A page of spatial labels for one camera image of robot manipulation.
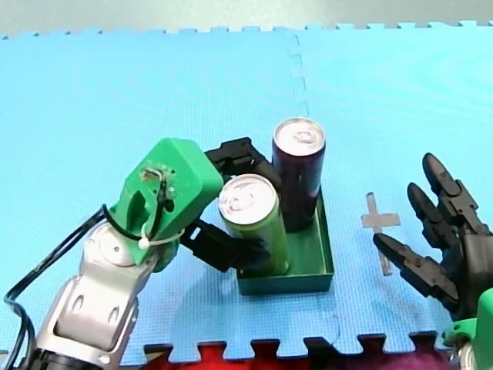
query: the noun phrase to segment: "purple can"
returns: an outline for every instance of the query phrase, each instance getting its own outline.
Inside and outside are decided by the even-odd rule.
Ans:
[[[283,181],[280,207],[287,232],[306,229],[314,220],[325,141],[324,130],[311,119],[288,119],[274,130],[272,163]]]

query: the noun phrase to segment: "white cable tie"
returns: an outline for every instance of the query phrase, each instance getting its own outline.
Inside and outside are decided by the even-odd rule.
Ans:
[[[140,229],[141,238],[139,240],[139,248],[143,249],[143,250],[147,250],[147,249],[149,249],[149,247],[155,247],[157,245],[171,243],[172,241],[175,241],[176,239],[180,239],[181,236],[185,233],[185,229],[182,229],[178,234],[175,234],[172,237],[167,237],[166,239],[162,239],[162,240],[150,241],[146,235],[146,225],[147,225],[147,223],[145,222],[142,225],[142,228]]]

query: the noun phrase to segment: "blue foam mat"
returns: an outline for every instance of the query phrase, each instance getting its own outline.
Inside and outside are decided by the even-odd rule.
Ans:
[[[488,174],[477,156],[492,151],[493,55],[485,45],[493,28],[340,28],[91,30],[0,42],[0,242],[9,246],[0,251],[0,289],[99,204],[112,203],[159,138],[191,138],[206,150],[248,135],[270,155],[274,125],[308,115],[329,140],[323,186],[336,268],[330,291],[242,297],[232,271],[221,274],[182,248],[140,295],[123,363],[144,362],[149,343],[173,345],[171,360],[181,362],[199,359],[201,342],[225,341],[225,358],[249,358],[251,340],[279,339],[279,356],[299,356],[307,353],[306,337],[357,353],[357,336],[375,334],[387,336],[386,350],[406,352],[414,349],[409,334],[443,330],[450,319],[438,303],[397,274],[381,275],[360,217],[364,195],[374,191],[380,212],[401,217],[403,226],[386,231],[437,257],[405,195],[409,181],[426,184],[421,157],[432,151],[491,219],[481,187]],[[220,225],[215,204],[205,218]],[[79,256],[80,249],[71,252],[22,296],[37,328]],[[2,306],[0,321],[12,328],[0,332],[0,348],[10,348],[17,318]]]

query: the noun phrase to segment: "green tray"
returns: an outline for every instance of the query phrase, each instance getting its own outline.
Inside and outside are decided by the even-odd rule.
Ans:
[[[324,200],[320,194],[313,224],[299,233],[287,235],[290,268],[284,275],[252,277],[238,271],[243,295],[308,293],[327,291],[334,274]]]

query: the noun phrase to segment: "green robot part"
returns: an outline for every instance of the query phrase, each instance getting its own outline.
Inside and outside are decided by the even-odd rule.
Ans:
[[[176,255],[182,230],[222,187],[222,176],[196,143],[166,138],[126,178],[118,203],[108,211],[128,238],[136,264],[149,255],[149,245],[139,245],[140,238],[152,235],[154,243],[169,240],[163,243],[163,255],[156,267],[161,271]]]
[[[479,298],[478,317],[457,321],[444,333],[444,343],[457,347],[472,344],[476,370],[493,369],[493,288]]]

